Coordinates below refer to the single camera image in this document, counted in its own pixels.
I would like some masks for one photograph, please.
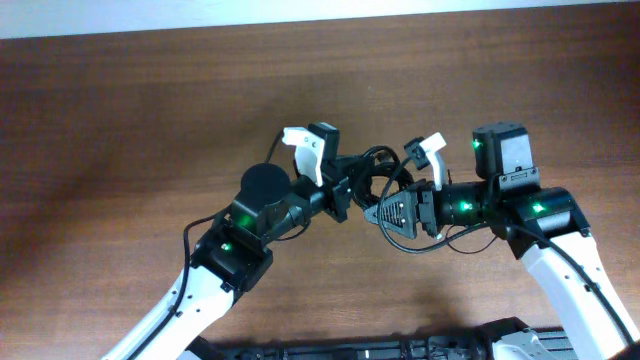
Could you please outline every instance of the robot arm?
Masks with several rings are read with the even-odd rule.
[[[465,234],[491,227],[509,242],[516,259],[546,292],[580,359],[608,358],[640,337],[604,272],[575,200],[564,189],[540,187],[529,137],[521,125],[499,123],[476,129],[476,173],[483,181],[457,184],[451,179],[444,183],[445,164],[438,151],[445,142],[439,133],[405,146],[419,170],[432,166],[434,181],[429,182],[414,182],[401,168],[407,161],[401,164],[386,146],[362,155],[338,156],[339,131],[325,123],[286,128],[283,136],[285,144],[296,146],[298,178],[291,182],[284,170],[268,162],[248,169],[238,195],[198,241],[188,268],[103,360],[178,357],[259,281],[273,262],[267,247],[271,241],[296,227],[304,231],[321,212],[339,223],[345,221],[351,200],[363,208],[367,220],[408,238],[417,236],[418,223],[438,240],[445,225],[467,226],[461,232]],[[381,198],[374,196],[373,176],[397,181],[399,191],[388,198],[386,191]],[[455,238],[420,250],[442,247]],[[572,267],[558,249],[584,270]],[[513,341],[523,338],[530,339],[529,345],[514,347]],[[535,357],[537,351],[529,352],[539,348],[535,334],[499,334],[487,338],[485,346],[495,359],[543,358]]]

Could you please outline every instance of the brown tabletop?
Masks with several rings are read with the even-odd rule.
[[[575,196],[640,321],[639,24],[639,4],[615,4],[0,41],[0,358],[106,353],[180,273],[184,225],[229,204],[282,127],[317,121],[342,154],[440,131],[454,181],[476,179],[475,127],[522,122],[543,186]],[[292,174],[291,158],[274,160]],[[506,243],[412,256],[349,216],[271,245],[203,336],[559,324]]]

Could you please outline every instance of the white wall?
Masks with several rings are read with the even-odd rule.
[[[0,38],[343,19],[598,2],[614,1],[0,0]]]

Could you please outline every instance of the white plastic part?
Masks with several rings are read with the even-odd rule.
[[[442,184],[446,178],[447,167],[438,153],[438,151],[446,145],[447,143],[439,132],[420,142],[420,147],[426,153],[427,159],[433,169],[433,182],[435,183],[436,191],[442,190]]]
[[[556,360],[533,330],[505,335],[492,348],[495,360]]]
[[[296,147],[296,167],[301,175],[309,177],[316,185],[322,186],[322,154],[324,139],[303,127],[286,127],[282,142]]]
[[[637,341],[640,338],[638,328],[602,267],[593,237],[582,237],[579,232],[573,232],[551,241],[583,266],[587,275],[598,283]],[[524,254],[522,262],[547,294],[579,359],[608,359],[626,347],[624,338],[596,296],[587,291],[582,278],[558,253],[534,245]]]
[[[178,297],[181,283],[182,274],[162,300],[102,360],[128,358],[165,318]],[[225,292],[221,285],[222,280],[204,266],[191,268],[184,298],[178,308],[182,315],[173,316],[136,360],[177,359],[193,339],[233,305],[233,292]]]

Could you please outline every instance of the wooden table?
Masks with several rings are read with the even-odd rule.
[[[278,130],[317,121],[343,154],[440,131],[455,181],[476,178],[475,127],[524,123],[543,185],[574,194],[640,321],[639,24],[640,5],[616,4],[0,41],[0,358],[106,353],[179,274],[184,225],[232,200]],[[291,173],[291,156],[274,159]],[[506,243],[412,256],[349,215],[271,245],[203,336],[558,324]]]

